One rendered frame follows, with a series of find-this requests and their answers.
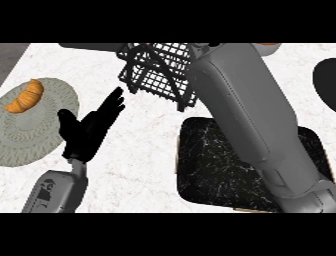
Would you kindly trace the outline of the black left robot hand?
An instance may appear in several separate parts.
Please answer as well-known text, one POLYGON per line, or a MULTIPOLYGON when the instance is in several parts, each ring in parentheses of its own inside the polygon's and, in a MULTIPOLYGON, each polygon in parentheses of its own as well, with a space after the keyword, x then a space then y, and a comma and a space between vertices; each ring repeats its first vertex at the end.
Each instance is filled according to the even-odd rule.
POLYGON ((67 109, 57 111, 60 123, 58 134, 66 141, 64 159, 76 159, 87 163, 95 156, 107 130, 125 109, 123 90, 118 87, 106 97, 100 107, 78 120, 67 109))

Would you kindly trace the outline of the pale grey round container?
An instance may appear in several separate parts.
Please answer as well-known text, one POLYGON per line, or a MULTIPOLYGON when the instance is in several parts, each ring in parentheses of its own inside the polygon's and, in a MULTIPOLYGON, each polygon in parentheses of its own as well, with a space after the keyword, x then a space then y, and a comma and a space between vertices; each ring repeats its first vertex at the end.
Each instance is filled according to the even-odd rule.
POLYGON ((270 56, 278 49, 280 43, 253 43, 253 47, 262 57, 270 56))

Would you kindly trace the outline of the round grey woven placemat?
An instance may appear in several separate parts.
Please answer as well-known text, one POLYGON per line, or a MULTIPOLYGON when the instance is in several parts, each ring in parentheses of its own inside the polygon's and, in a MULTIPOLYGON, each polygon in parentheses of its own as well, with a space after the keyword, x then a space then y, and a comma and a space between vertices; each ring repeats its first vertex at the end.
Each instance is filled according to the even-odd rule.
POLYGON ((36 105, 13 114, 4 106, 16 98, 26 83, 16 86, 0 98, 0 166, 19 167, 44 158, 58 147, 57 111, 67 109, 78 115, 79 101, 72 86, 57 78, 38 78, 44 93, 36 105))

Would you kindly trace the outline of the black marble tray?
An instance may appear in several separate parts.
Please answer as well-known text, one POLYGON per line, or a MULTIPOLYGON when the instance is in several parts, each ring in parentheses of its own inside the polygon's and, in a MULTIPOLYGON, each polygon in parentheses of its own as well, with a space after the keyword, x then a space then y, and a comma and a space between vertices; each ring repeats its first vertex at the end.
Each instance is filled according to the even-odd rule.
POLYGON ((240 161, 212 118, 182 122, 177 190, 191 203, 281 213, 258 171, 240 161))

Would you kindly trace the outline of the orange croissant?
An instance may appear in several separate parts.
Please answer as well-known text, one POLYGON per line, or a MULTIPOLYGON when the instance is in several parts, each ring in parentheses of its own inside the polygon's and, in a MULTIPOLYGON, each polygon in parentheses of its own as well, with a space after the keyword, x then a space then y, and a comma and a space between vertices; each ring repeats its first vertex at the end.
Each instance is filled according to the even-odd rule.
POLYGON ((11 114, 26 112, 39 102, 44 94, 44 86, 39 80, 30 79, 24 89, 17 94, 17 97, 4 106, 4 110, 11 114))

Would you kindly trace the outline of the dark grey flat object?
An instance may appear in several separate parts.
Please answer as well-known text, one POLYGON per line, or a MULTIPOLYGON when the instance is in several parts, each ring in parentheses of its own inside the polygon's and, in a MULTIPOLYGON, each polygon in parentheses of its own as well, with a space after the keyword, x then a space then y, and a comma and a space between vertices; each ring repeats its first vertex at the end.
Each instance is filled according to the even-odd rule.
POLYGON ((123 43, 60 43, 63 48, 116 52, 123 43))

